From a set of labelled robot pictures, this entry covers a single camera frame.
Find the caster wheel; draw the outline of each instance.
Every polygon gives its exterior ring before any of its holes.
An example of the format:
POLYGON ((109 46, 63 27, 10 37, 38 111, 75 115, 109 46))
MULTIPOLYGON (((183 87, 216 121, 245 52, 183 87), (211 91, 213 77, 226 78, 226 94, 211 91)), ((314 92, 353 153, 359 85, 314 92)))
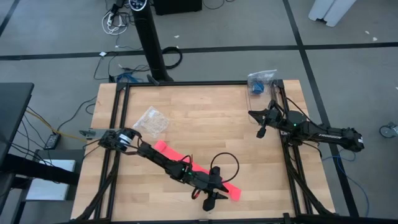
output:
POLYGON ((379 132, 381 136, 385 138, 394 138, 396 136, 396 133, 394 130, 391 129, 390 126, 388 125, 383 125, 380 127, 379 132))

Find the pink foam block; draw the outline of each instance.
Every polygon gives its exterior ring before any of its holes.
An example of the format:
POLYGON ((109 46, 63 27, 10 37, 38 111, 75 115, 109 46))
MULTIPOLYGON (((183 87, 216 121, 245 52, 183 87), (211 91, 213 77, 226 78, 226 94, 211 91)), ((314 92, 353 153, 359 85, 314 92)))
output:
MULTIPOLYGON (((168 147, 168 145, 164 141, 158 141, 155 144, 154 148, 156 150, 158 150, 160 153, 162 153, 165 157, 175 160, 175 161, 178 161, 184 157, 183 154, 180 154, 177 151, 175 151, 174 149, 172 149, 171 147, 168 147)), ((193 161, 192 161, 192 170, 202 171, 202 172, 209 174, 208 170, 202 168, 201 166, 194 163, 193 161)), ((235 187, 234 185, 232 185, 230 183, 225 183, 224 186, 229 190, 229 195, 231 196, 232 200, 238 201, 240 199, 241 192, 242 192, 241 189, 235 187)))

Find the floor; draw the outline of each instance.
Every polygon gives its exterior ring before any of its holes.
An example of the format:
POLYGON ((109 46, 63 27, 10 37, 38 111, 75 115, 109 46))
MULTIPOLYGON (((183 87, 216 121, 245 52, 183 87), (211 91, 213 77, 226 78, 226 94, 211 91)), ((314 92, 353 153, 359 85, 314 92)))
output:
MULTIPOLYGON (((211 7, 219 4, 205 1, 211 7)), ((384 139, 378 131, 390 121, 398 122, 398 1, 358 0, 334 28, 308 19, 313 2, 237 0, 217 10, 154 16, 161 46, 177 45, 190 52, 169 75, 178 81, 244 80, 252 72, 278 69, 277 78, 300 80, 312 119, 338 128, 355 127, 363 135, 365 150, 343 165, 366 192, 369 217, 398 219, 398 138, 384 139)), ((93 79, 98 53, 123 50, 115 49, 116 37, 100 26, 106 11, 105 0, 1 0, 0 82, 34 83, 30 107, 53 126, 71 118, 106 81, 93 79)), ((134 27, 120 35, 119 45, 140 47, 134 27)), ((175 57, 166 55, 166 63, 175 57)), ((110 58, 101 62, 97 77, 106 78, 110 58)), ((110 74, 121 73, 118 64, 145 63, 142 55, 119 56, 110 64, 110 74)), ((28 119, 46 140, 50 131, 33 117, 28 119)), ((78 134, 90 121, 91 115, 82 109, 62 131, 78 134)), ((29 125, 27 129, 40 143, 29 125)), ((19 134, 15 142, 26 146, 19 134)), ((59 149, 82 145, 63 138, 59 149)), ((328 145, 320 148, 323 157, 331 155, 328 145)), ((353 156, 346 151, 341 155, 353 156)), ((336 211, 349 215, 333 161, 323 165, 336 211)), ((349 186, 364 217, 366 197, 353 182, 349 186)), ((18 195, 18 190, 11 192, 1 223, 10 222, 18 195)), ((28 203, 21 223, 65 222, 71 209, 72 202, 28 203)))

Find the clear plastic bag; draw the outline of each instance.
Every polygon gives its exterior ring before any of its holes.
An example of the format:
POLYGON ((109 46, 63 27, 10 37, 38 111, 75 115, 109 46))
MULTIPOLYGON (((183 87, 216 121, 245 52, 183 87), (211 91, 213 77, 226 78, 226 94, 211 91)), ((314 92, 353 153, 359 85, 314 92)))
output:
POLYGON ((248 75, 249 92, 252 95, 260 95, 261 93, 268 93, 269 85, 274 79, 275 70, 268 70, 256 72, 248 75))
POLYGON ((168 125, 169 119, 167 119, 153 106, 150 106, 132 128, 140 130, 143 129, 143 131, 150 134, 153 138, 157 138, 158 135, 164 131, 168 125))

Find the wooden tabletop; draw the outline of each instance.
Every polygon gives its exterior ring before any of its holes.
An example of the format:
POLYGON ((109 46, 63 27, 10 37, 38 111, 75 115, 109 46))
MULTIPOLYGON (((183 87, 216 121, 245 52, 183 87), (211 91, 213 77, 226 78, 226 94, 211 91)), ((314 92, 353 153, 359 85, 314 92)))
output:
MULTIPOLYGON (((300 82, 284 83, 287 96, 307 112, 300 82)), ((115 84, 99 87, 92 128, 109 128, 115 89, 115 84)), ((122 91, 116 124, 120 121, 123 96, 122 91)), ((193 187, 170 179, 162 168, 147 159, 122 155, 113 221, 275 218, 285 212, 293 217, 279 134, 267 128, 263 139, 256 138, 259 126, 248 116, 250 108, 263 110, 269 100, 269 95, 249 96, 246 85, 132 87, 126 127, 131 128, 150 106, 155 107, 169 119, 169 126, 157 139, 143 134, 143 140, 154 145, 162 139, 181 154, 193 154, 194 161, 206 169, 216 154, 234 154, 239 159, 240 171, 231 183, 242 194, 238 202, 218 200, 214 210, 204 212, 201 206, 205 194, 192 200, 193 187)), ((309 188, 334 212, 319 153, 309 146, 299 148, 309 188)), ((85 159, 72 218, 84 211, 98 190, 103 158, 104 149, 99 148, 85 159)), ((215 164, 221 167, 221 176, 226 179, 236 171, 234 159, 226 155, 217 158, 215 164)), ((304 211, 302 193, 297 188, 304 211)), ((104 196, 103 217, 107 204, 108 193, 104 196)))

